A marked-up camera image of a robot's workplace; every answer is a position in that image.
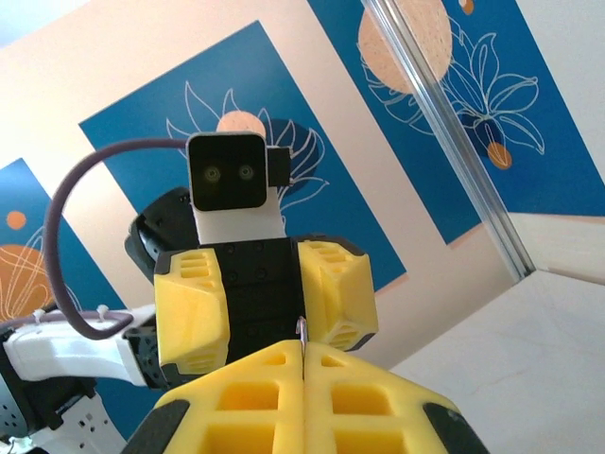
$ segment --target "robot camera eyes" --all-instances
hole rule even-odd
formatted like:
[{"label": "robot camera eyes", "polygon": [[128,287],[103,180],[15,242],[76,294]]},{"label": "robot camera eyes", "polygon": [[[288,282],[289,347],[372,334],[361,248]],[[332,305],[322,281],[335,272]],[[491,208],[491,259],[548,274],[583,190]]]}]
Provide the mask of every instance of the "robot camera eyes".
[{"label": "robot camera eyes", "polygon": [[[254,177],[254,169],[251,166],[243,165],[237,170],[237,175],[245,182]],[[207,166],[204,169],[204,180],[207,183],[218,183],[220,180],[220,170],[216,166]]]}]

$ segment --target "floral line drawing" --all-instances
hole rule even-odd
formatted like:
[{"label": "floral line drawing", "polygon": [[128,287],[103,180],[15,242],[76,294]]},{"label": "floral line drawing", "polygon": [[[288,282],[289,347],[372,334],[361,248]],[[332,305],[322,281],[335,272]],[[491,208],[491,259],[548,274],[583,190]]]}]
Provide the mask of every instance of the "floral line drawing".
[{"label": "floral line drawing", "polygon": [[[32,305],[41,308],[52,302],[42,250],[43,227],[36,230],[23,246],[0,246],[0,265],[9,268],[6,281],[0,276],[0,320],[22,317]],[[81,310],[77,295],[69,287],[67,290]]]},{"label": "floral line drawing", "polygon": [[[286,209],[310,201],[330,184],[315,175],[325,156],[325,144],[313,129],[297,125],[291,119],[271,118],[267,108],[262,108],[258,114],[241,110],[235,103],[233,88],[223,97],[222,108],[218,113],[196,94],[187,80],[184,102],[190,128],[186,130],[177,127],[172,120],[166,118],[165,127],[171,138],[188,138],[202,131],[253,131],[263,135],[269,147],[290,147],[291,185],[278,188],[284,223]],[[180,152],[183,157],[186,156],[184,150]]]},{"label": "floral line drawing", "polygon": [[[545,140],[525,115],[538,99],[538,78],[501,72],[496,33],[486,33],[474,44],[451,17],[450,24],[452,60],[441,87],[477,153],[501,169],[512,165],[510,144],[544,155]],[[390,116],[433,135],[414,95],[390,89],[373,74],[362,55],[361,65],[370,90]]]}]

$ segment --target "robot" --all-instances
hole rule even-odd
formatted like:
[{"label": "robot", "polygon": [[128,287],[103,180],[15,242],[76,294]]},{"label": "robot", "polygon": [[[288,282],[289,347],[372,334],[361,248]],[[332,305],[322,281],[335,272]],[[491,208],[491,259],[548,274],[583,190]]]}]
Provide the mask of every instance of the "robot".
[{"label": "robot", "polygon": [[[140,148],[188,157],[189,188],[152,203],[125,242],[155,303],[78,312],[57,250],[63,205],[92,166]],[[349,355],[378,332],[370,258],[345,238],[287,236],[277,188],[289,178],[289,148],[249,132],[131,141],[82,160],[45,225],[57,309],[0,325],[7,452],[488,452],[448,399]],[[99,377],[166,391],[128,441]]]}]

